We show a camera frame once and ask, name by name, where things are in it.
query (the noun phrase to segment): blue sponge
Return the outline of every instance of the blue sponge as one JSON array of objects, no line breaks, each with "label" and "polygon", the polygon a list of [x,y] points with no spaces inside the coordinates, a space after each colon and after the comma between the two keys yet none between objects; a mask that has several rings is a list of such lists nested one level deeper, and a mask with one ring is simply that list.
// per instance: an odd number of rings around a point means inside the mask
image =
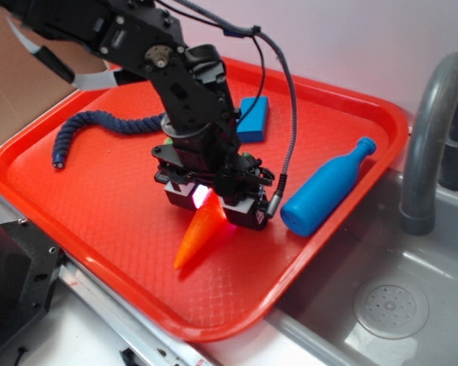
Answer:
[{"label": "blue sponge", "polygon": [[[255,98],[244,98],[241,114],[250,108]],[[253,110],[237,126],[237,136],[242,143],[259,143],[265,139],[266,118],[268,117],[268,97],[260,97]]]}]

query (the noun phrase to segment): gray sink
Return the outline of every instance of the gray sink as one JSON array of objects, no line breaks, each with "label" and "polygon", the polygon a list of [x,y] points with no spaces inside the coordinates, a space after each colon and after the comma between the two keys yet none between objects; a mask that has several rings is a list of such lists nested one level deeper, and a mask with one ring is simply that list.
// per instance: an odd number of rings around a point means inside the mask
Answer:
[{"label": "gray sink", "polygon": [[458,365],[458,193],[438,188],[436,228],[409,236],[401,182],[386,173],[269,317],[327,363]]}]

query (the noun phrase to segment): twisted blue rope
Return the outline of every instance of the twisted blue rope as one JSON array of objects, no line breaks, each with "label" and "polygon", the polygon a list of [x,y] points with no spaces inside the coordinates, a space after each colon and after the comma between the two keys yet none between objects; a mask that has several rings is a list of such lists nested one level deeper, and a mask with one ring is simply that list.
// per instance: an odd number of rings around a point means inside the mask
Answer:
[{"label": "twisted blue rope", "polygon": [[122,133],[123,135],[137,135],[161,130],[161,119],[165,113],[157,116],[137,120],[124,120],[116,118],[106,111],[86,111],[75,114],[61,127],[53,146],[53,167],[64,168],[73,135],[81,128],[99,124],[107,130]]}]

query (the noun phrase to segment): plastic bottle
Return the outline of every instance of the plastic bottle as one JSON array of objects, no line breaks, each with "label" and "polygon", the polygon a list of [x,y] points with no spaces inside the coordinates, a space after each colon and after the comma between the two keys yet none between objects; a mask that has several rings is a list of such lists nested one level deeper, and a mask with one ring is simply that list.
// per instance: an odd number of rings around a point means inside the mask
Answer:
[{"label": "plastic bottle", "polygon": [[375,151],[375,142],[362,137],[355,150],[323,164],[282,207],[285,225],[300,236],[313,234],[351,192],[360,164]]}]

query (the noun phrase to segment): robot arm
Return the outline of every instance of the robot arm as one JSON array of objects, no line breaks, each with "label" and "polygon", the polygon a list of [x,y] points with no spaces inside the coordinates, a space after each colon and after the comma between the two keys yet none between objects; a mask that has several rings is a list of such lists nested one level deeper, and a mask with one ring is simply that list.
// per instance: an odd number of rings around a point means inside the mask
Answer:
[{"label": "robot arm", "polygon": [[[149,80],[166,109],[162,122],[173,145],[156,146],[156,180],[169,200],[193,208],[198,185],[222,197],[232,223],[261,230],[268,220],[264,191],[274,175],[261,160],[239,155],[238,109],[226,70],[212,45],[188,48],[179,21],[153,0],[0,0],[25,27],[51,40],[82,44],[122,67],[118,85]],[[48,49],[34,55],[68,82],[74,72]]]}]

